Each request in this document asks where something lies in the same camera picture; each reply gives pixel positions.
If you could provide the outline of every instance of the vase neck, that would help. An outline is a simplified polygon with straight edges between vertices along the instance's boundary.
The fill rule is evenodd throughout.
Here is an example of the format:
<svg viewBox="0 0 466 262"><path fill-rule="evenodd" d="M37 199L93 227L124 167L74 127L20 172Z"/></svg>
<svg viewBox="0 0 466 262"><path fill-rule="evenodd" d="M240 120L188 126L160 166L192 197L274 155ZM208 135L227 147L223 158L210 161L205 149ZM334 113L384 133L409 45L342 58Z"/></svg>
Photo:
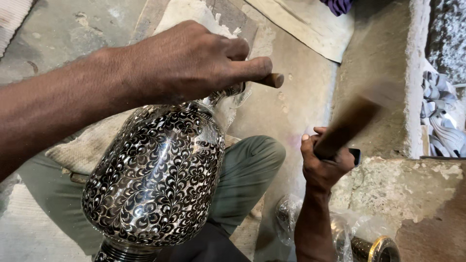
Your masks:
<svg viewBox="0 0 466 262"><path fill-rule="evenodd" d="M196 100L197 103L201 104L204 107L207 107L211 110L214 110L220 100L222 100L225 97L231 97L235 96L237 94L240 94L246 89L246 84L244 82L241 82L237 85L234 85L228 89L222 90L222 91L215 91L211 93L208 97L204 99L198 99Z"/></svg>

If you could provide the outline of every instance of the hand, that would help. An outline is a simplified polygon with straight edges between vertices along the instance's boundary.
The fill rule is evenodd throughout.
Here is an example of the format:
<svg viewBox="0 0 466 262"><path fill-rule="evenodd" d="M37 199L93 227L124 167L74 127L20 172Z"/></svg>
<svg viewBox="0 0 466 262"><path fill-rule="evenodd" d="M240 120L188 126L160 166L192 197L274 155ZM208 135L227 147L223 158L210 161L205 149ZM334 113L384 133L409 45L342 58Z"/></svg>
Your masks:
<svg viewBox="0 0 466 262"><path fill-rule="evenodd" d="M306 187L328 195L332 186L354 168L354 156L348 148L342 148L335 156L334 161L318 159L313 151L314 145L326 129L326 127L315 127L314 131L317 135L304 134L301 142L301 153L304 160L302 172L307 182Z"/></svg>
<svg viewBox="0 0 466 262"><path fill-rule="evenodd" d="M101 56L120 68L127 95L142 104L177 104L272 72L270 58L244 61L248 53L244 39L212 34L190 20L131 46L105 48Z"/></svg>

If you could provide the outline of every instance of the purple cloth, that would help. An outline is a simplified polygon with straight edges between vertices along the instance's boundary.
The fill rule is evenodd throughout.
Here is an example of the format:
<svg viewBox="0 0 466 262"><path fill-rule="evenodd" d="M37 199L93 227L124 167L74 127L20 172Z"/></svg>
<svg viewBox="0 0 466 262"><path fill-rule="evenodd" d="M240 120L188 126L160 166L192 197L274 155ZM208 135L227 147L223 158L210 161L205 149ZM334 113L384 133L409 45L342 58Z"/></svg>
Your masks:
<svg viewBox="0 0 466 262"><path fill-rule="evenodd" d="M321 2L326 4L334 15L340 16L350 10L353 0L321 0Z"/></svg>

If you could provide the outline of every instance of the hammer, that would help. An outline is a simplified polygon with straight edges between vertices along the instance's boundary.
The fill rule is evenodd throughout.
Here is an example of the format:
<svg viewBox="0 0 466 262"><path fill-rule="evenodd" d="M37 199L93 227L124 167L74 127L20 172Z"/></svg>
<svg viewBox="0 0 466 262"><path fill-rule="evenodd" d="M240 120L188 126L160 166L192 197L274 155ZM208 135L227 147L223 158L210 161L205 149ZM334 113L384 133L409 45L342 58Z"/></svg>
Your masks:
<svg viewBox="0 0 466 262"><path fill-rule="evenodd" d="M327 131L314 147L319 159L332 159L358 133L364 130L382 111L401 101L402 89L392 82L376 80L356 94L330 123ZM355 157L355 166L361 162L361 151L349 148Z"/></svg>

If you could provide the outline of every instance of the wooden hammer handle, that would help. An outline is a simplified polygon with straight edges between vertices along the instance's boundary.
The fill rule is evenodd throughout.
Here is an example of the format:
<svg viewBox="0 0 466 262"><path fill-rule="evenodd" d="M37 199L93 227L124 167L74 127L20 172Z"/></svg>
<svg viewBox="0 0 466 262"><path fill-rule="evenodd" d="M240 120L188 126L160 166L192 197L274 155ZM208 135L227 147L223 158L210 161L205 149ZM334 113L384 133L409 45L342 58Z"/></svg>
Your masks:
<svg viewBox="0 0 466 262"><path fill-rule="evenodd" d="M361 132L382 109L382 106L364 97L356 97L332 121L327 131L314 147L319 159L332 159L338 151Z"/></svg>
<svg viewBox="0 0 466 262"><path fill-rule="evenodd" d="M272 73L260 80L253 81L253 82L268 85L273 88L280 88L283 85L284 81L285 81L285 76L283 74Z"/></svg>

